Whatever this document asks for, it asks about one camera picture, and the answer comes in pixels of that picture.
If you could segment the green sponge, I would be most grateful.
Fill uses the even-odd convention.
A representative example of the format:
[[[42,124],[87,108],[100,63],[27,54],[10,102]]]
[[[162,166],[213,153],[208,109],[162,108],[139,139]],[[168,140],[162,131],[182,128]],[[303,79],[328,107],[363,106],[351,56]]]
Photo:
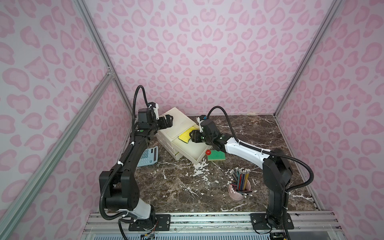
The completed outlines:
[[[224,152],[216,150],[207,150],[206,151],[208,161],[225,161],[226,155]]]

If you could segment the light blue calculator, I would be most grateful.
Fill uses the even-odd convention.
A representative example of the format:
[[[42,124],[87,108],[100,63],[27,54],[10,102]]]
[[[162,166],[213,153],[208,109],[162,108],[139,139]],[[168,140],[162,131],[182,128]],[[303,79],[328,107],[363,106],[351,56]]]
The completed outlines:
[[[137,167],[145,167],[145,166],[152,166],[158,162],[158,154],[159,154],[159,149],[158,146],[150,149],[146,149],[139,162]]]

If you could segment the yellow sponge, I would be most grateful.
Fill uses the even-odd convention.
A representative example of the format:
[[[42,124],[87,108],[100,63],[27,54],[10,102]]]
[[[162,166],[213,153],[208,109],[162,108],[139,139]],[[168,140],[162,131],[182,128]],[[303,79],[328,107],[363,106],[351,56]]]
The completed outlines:
[[[178,136],[178,139],[179,139],[180,141],[182,141],[183,143],[188,144],[189,141],[190,141],[190,139],[191,139],[190,133],[191,133],[192,131],[195,131],[195,130],[197,130],[197,128],[195,128],[195,127],[190,127],[189,129],[187,129],[186,131],[184,131],[181,135],[179,135],[179,136]]]

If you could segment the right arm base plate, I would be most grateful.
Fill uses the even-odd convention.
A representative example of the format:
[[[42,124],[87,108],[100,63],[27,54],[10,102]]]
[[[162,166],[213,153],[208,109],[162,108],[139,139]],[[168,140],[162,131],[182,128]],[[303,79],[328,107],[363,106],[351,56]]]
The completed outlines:
[[[251,213],[251,224],[256,231],[269,231],[269,230],[284,230],[283,220],[286,223],[286,229],[293,230],[294,224],[290,214],[286,213],[284,219],[280,221],[274,221],[272,218],[268,218],[266,213]]]

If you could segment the pink pencil cup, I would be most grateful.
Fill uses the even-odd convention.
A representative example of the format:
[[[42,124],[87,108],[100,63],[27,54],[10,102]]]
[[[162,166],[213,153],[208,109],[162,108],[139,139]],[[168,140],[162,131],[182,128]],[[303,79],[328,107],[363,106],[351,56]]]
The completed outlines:
[[[228,193],[230,197],[235,200],[235,201],[240,201],[243,199],[246,199],[248,197],[252,197],[253,193],[244,193],[244,192],[239,192],[237,190],[237,187],[234,185],[229,185],[228,187]]]

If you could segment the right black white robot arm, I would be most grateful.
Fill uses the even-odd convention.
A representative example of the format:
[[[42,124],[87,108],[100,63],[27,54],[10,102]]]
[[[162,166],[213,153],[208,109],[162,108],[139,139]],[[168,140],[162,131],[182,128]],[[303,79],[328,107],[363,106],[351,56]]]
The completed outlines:
[[[230,134],[221,133],[215,122],[210,119],[211,113],[216,109],[224,113]],[[285,155],[278,149],[266,150],[239,140],[227,112],[220,106],[213,107],[207,115],[199,116],[197,121],[199,129],[190,133],[192,142],[205,143],[216,151],[240,157],[263,171],[264,184],[269,190],[266,221],[273,229],[283,227],[287,231],[290,192],[304,188],[313,182],[314,172],[311,167],[297,158]],[[303,166],[309,173],[309,179],[301,184],[290,186],[293,170],[289,161]]]

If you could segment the bundle of coloured pencils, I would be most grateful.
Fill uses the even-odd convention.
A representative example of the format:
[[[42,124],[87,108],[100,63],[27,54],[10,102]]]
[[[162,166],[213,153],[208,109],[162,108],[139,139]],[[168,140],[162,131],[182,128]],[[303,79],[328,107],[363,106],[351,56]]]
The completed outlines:
[[[250,183],[251,170],[244,168],[235,168],[230,170],[230,180],[228,181],[228,185],[234,185],[237,187],[239,192],[244,193],[254,193],[256,191],[252,190]]]

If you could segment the cream plastic drawer cabinet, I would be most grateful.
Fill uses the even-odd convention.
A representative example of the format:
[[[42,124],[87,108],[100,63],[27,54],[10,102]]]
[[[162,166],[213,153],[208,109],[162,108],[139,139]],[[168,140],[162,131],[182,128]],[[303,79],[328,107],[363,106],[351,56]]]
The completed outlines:
[[[163,114],[163,117],[166,115],[173,117],[173,126],[164,130],[159,130],[156,137],[158,142],[167,150],[167,152],[178,161],[183,154],[172,146],[172,141],[179,140],[179,135],[194,126],[195,122],[177,108],[172,108],[167,111]]]

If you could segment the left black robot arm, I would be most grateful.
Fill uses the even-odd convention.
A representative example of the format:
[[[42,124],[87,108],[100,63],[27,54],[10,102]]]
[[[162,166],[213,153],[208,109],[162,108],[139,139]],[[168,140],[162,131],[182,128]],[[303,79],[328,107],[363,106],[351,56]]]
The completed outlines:
[[[99,212],[104,220],[117,219],[119,225],[137,225],[150,233],[154,232],[158,225],[156,211],[140,198],[135,171],[150,141],[159,130],[171,128],[174,118],[171,115],[161,117],[158,104],[147,100],[145,108],[136,110],[139,92],[145,92],[142,85],[139,85],[134,93],[129,144],[117,163],[99,176]]]

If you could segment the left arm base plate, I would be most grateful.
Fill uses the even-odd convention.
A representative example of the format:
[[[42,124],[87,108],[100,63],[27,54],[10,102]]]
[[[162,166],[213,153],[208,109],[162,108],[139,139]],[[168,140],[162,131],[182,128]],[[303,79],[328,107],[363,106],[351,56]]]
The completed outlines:
[[[171,215],[169,214],[156,214],[151,215],[146,220],[137,220],[130,224],[130,232],[149,232],[152,230],[165,232],[170,230]]]

